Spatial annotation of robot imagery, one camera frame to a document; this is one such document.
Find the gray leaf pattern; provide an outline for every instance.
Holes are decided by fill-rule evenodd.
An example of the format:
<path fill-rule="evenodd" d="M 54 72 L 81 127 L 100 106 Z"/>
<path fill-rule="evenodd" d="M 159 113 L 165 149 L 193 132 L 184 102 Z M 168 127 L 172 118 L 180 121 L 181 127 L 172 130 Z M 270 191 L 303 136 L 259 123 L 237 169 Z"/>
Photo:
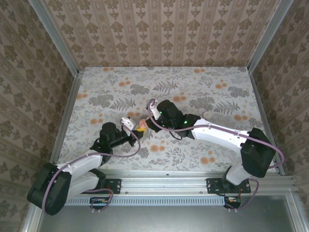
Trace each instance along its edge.
<path fill-rule="evenodd" d="M 228 91 L 231 91 L 230 95 L 233 98 L 236 98 L 236 97 L 243 97 L 243 98 L 245 98 L 245 97 L 248 97 L 250 95 L 248 91 L 243 90 L 242 88 L 235 87 L 235 86 L 229 87 Z"/>
<path fill-rule="evenodd" d="M 204 111 L 208 111 L 210 122 L 225 127 L 248 131 L 252 127 L 263 129 L 245 69 L 86 68 L 58 162 L 69 161 L 86 152 L 99 137 L 103 123 L 113 122 L 120 129 L 121 117 L 129 116 L 135 123 L 146 119 L 146 105 L 151 98 L 156 98 L 158 102 L 168 99 L 185 114 L 202 116 Z M 0 129 L 3 135 L 13 136 L 9 125 L 3 125 Z M 129 155 L 136 149 L 137 143 L 133 147 L 123 144 L 115 147 L 113 152 Z M 147 130 L 136 156 L 122 159 L 111 157 L 101 168 L 224 171 L 238 159 L 240 155 L 208 141 L 189 138 L 179 141 L 166 131 L 155 133 Z"/>
<path fill-rule="evenodd" d="M 240 107 L 238 106 L 238 104 L 233 102 L 229 102 L 229 101 L 220 101 L 217 105 L 216 108 L 214 109 L 214 112 L 218 112 L 218 113 L 223 113 L 223 114 L 229 114 L 229 113 L 233 113 L 235 110 L 237 111 L 238 109 L 240 109 Z"/>

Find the aluminum frame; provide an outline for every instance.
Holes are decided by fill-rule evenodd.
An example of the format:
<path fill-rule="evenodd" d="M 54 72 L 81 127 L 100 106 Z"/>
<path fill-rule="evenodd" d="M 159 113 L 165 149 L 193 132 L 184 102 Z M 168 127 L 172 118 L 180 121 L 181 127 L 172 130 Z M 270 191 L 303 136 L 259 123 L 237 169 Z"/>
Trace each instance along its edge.
<path fill-rule="evenodd" d="M 260 94 L 257 90 L 257 86 L 256 86 L 252 72 L 249 73 L 249 77 L 250 77 L 252 88 L 253 88 L 253 91 L 254 91 L 257 107 L 259 108 L 259 112 L 260 112 L 260 115 L 261 115 L 261 119 L 262 119 L 262 123 L 263 123 L 263 127 L 264 127 L 264 130 L 265 130 L 266 137 L 269 139 L 271 144 L 276 145 L 274 137 L 272 136 L 272 133 L 271 133 L 271 130 L 270 130 L 270 126 L 269 126 L 267 116 L 266 116 L 266 113 L 265 113 L 265 110 L 264 110 L 264 107 L 263 107 L 263 103 L 262 103 Z M 279 163 L 281 161 L 279 154 L 277 152 L 275 154 L 275 161 L 276 161 L 276 163 Z M 285 172 L 284 172 L 282 165 L 280 165 L 278 167 L 278 170 L 279 170 L 280 175 L 285 175 Z"/>
<path fill-rule="evenodd" d="M 79 71 L 78 76 L 76 76 L 73 79 L 68 101 L 64 109 L 62 120 L 59 126 L 58 135 L 56 137 L 54 149 L 52 151 L 52 155 L 49 160 L 51 163 L 55 164 L 59 158 L 61 148 L 64 142 L 64 138 L 66 136 L 67 129 L 69 126 L 72 111 L 74 108 L 75 99 L 76 99 L 76 96 L 79 90 L 79 86 L 81 85 L 81 82 L 82 82 L 83 74 L 84 74 L 84 71 Z"/>
<path fill-rule="evenodd" d="M 278 7 L 276 8 L 263 33 L 262 38 L 253 52 L 251 59 L 249 60 L 247 67 L 250 73 L 252 73 L 256 68 L 292 3 L 293 0 L 282 0 L 279 2 Z"/>
<path fill-rule="evenodd" d="M 223 172 L 190 172 L 190 171 L 124 171 L 103 170 L 108 178 L 121 178 L 121 192 L 118 198 L 140 197 L 141 199 L 157 199 L 158 197 L 191 199 L 206 199 L 216 196 L 208 194 L 206 179 L 222 177 Z M 297 190 L 291 176 L 282 176 L 277 173 L 268 173 L 265 178 L 258 179 L 260 183 L 257 196 L 285 196 L 289 205 L 290 214 L 297 232 L 307 232 L 308 222 L 305 217 Z M 255 182 L 250 182 L 252 191 Z M 94 197 L 90 194 L 81 194 L 80 197 Z M 24 232 L 36 232 L 41 217 L 41 209 L 31 205 Z"/>
<path fill-rule="evenodd" d="M 93 197 L 79 196 L 67 200 L 65 206 L 90 206 Z M 224 197 L 220 196 L 124 196 L 116 195 L 109 206 L 201 206 L 201 205 L 225 205 Z"/>

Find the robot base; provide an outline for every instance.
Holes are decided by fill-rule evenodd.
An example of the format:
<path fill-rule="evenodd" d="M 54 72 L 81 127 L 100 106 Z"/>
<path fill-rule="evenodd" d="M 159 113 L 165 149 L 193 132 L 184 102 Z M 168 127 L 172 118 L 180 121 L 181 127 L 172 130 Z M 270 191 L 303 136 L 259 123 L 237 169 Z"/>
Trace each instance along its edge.
<path fill-rule="evenodd" d="M 240 185 L 233 185 L 228 181 L 222 181 L 222 178 L 207 178 L 207 192 L 208 194 L 217 194 L 219 196 L 225 196 L 225 194 L 234 193 L 251 193 L 249 180 L 244 180 Z"/>

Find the black mounting plate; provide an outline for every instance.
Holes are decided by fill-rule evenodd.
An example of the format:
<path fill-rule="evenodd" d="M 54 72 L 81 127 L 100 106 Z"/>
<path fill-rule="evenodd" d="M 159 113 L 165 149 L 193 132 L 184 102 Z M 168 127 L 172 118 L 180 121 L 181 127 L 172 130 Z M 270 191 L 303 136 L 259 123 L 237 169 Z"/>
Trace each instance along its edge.
<path fill-rule="evenodd" d="M 110 189 L 114 194 L 120 194 L 121 190 L 121 179 L 105 179 L 104 188 Z M 100 192 L 85 192 L 85 194 L 109 194 L 108 191 L 100 191 Z"/>
<path fill-rule="evenodd" d="M 209 194 L 225 195 L 229 193 L 239 194 L 251 193 L 249 180 L 244 180 L 240 185 L 233 185 L 228 181 L 222 182 L 222 178 L 207 178 L 206 179 L 207 192 Z"/>

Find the cable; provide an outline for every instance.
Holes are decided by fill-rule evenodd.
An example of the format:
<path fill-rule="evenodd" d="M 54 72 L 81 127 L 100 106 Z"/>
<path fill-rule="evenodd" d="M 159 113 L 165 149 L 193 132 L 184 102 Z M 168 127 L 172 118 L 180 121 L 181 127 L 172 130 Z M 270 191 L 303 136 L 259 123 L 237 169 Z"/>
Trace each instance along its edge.
<path fill-rule="evenodd" d="M 231 206 L 230 204 L 225 203 L 228 207 L 230 207 L 230 208 L 232 208 L 232 209 L 235 209 L 235 211 L 236 211 L 236 210 L 244 209 L 244 208 L 246 208 L 246 207 L 250 204 L 250 202 L 251 202 L 251 201 L 253 200 L 253 198 L 255 197 L 255 195 L 256 195 L 256 193 L 257 193 L 257 190 L 259 189 L 259 182 L 258 182 L 257 180 L 255 180 L 255 179 L 251 179 L 251 178 L 249 178 L 249 180 L 256 182 L 256 188 L 255 188 L 255 191 L 254 191 L 254 193 L 252 194 L 252 197 L 250 198 L 250 200 L 249 200 L 247 203 L 245 203 L 244 206 L 239 207 L 238 209 L 235 209 L 235 208 L 234 208 L 233 206 Z"/>
<path fill-rule="evenodd" d="M 211 125 L 211 124 L 209 124 L 209 125 L 197 125 L 197 126 L 192 126 L 192 127 L 184 128 L 184 129 L 168 129 L 168 128 L 162 127 L 159 124 L 157 124 L 157 122 L 151 116 L 150 105 L 154 105 L 154 104 L 155 104 L 155 99 L 153 99 L 153 98 L 150 99 L 150 101 L 148 102 L 148 105 L 147 105 L 148 115 L 149 115 L 149 118 L 151 119 L 151 121 L 158 128 L 160 128 L 162 130 L 170 131 L 170 132 L 181 132 L 181 131 L 187 131 L 187 130 L 192 130 L 192 129 L 195 129 L 195 128 L 203 128 L 203 127 L 217 129 L 217 130 L 220 130 L 220 131 L 224 131 L 224 132 L 230 133 L 232 135 L 236 135 L 237 137 L 242 137 L 242 138 L 254 141 L 256 143 L 263 144 L 263 145 L 268 146 L 268 147 L 274 149 L 275 151 L 277 151 L 279 153 L 280 157 L 281 157 L 281 161 L 279 163 L 273 165 L 273 166 L 270 166 L 268 169 L 277 168 L 277 167 L 279 167 L 280 165 L 282 165 L 284 163 L 284 154 L 282 153 L 282 151 L 280 151 L 279 148 L 277 148 L 276 146 L 274 146 L 272 144 L 266 143 L 266 142 L 264 142 L 262 140 L 254 139 L 252 137 L 249 137 L 248 135 L 240 134 L 240 133 L 238 133 L 236 131 L 232 131 L 232 130 L 230 131 L 230 130 L 227 130 L 227 129 L 224 129 L 224 128 L 221 128 L 221 127 L 217 127 L 217 126 L 214 126 L 214 125 Z"/>
<path fill-rule="evenodd" d="M 95 189 L 95 190 L 88 190 L 88 191 L 85 191 L 85 192 L 100 192 L 100 191 L 108 191 L 108 192 L 111 193 L 111 196 L 110 196 L 108 202 L 106 203 L 106 205 L 105 205 L 103 208 L 100 209 L 100 211 L 102 211 L 102 210 L 106 209 L 107 206 L 112 202 L 112 198 L 114 197 L 114 192 L 113 192 L 111 189 L 109 189 L 109 188 L 103 188 L 103 189 L 100 188 L 100 189 Z M 94 210 L 95 210 L 95 209 L 93 208 L 93 203 L 94 203 L 95 201 L 101 200 L 101 199 L 102 199 L 102 198 L 100 198 L 100 197 L 92 199 L 91 205 L 90 205 L 90 208 L 92 209 L 92 212 L 94 212 Z"/>
<path fill-rule="evenodd" d="M 239 188 L 239 194 L 238 194 L 238 197 L 240 198 L 241 200 L 241 189 Z"/>
<path fill-rule="evenodd" d="M 183 139 L 182 137 L 180 137 L 180 138 L 175 137 L 175 135 L 173 135 L 173 133 L 172 133 L 172 132 L 170 132 L 170 131 L 169 131 L 169 133 L 171 134 L 171 136 L 172 136 L 174 139 L 177 139 L 177 140 L 181 140 L 181 139 Z"/>
<path fill-rule="evenodd" d="M 55 179 L 57 178 L 57 176 L 61 173 L 62 170 L 64 170 L 65 168 L 69 167 L 70 165 L 73 165 L 74 163 L 76 163 L 77 161 L 79 160 L 82 160 L 83 158 L 86 158 L 86 157 L 90 157 L 90 156 L 95 156 L 95 155 L 103 155 L 103 156 L 111 156 L 111 157 L 119 157 L 119 158 L 128 158 L 128 157 L 132 157 L 134 155 L 136 155 L 139 151 L 140 151 L 140 147 L 141 147 L 141 144 L 140 144 L 140 140 L 138 139 L 138 137 L 133 133 L 133 131 L 131 131 L 126 125 L 124 125 L 121 121 L 120 121 L 120 124 L 125 128 L 127 129 L 131 135 L 136 139 L 136 141 L 138 142 L 139 144 L 139 148 L 137 149 L 136 152 L 134 152 L 132 155 L 127 155 L 127 156 L 119 156 L 119 155 L 112 155 L 112 154 L 107 154 L 107 153 L 99 153 L 99 152 L 94 152 L 94 153 L 91 153 L 91 154 L 84 154 L 74 160 L 72 160 L 71 162 L 68 162 L 66 165 L 64 165 L 63 167 L 61 167 L 60 169 L 58 169 L 58 171 L 54 174 L 54 176 L 52 177 L 52 179 L 50 180 L 47 188 L 46 188 L 46 191 L 45 191 L 45 194 L 44 194 L 44 197 L 43 197 L 43 202 L 42 202 L 42 211 L 43 213 L 46 213 L 45 211 L 45 204 L 46 204 L 46 200 L 47 200 L 47 196 L 48 196 L 48 193 L 50 191 L 50 188 L 52 186 L 52 184 L 54 183 Z"/>

